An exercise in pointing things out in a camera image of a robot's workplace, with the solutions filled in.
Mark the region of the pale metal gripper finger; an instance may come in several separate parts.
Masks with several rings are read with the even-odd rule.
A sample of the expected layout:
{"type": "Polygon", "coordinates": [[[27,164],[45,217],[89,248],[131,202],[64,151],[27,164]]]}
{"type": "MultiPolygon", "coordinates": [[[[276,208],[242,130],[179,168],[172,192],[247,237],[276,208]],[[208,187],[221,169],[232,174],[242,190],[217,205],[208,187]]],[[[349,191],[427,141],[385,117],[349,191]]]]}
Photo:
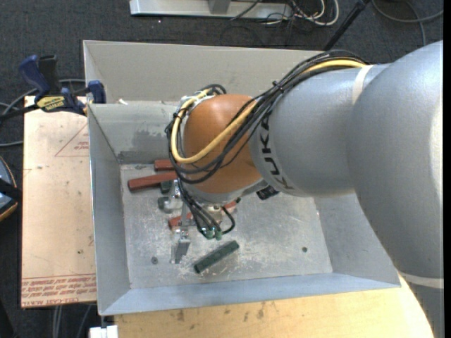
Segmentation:
{"type": "Polygon", "coordinates": [[[185,230],[177,228],[173,233],[173,244],[171,248],[171,263],[179,264],[185,255],[185,230]]]}
{"type": "Polygon", "coordinates": [[[183,256],[187,254],[187,251],[190,246],[190,237],[189,237],[189,230],[188,229],[182,229],[180,231],[180,238],[178,242],[178,259],[181,260],[183,256]]]}

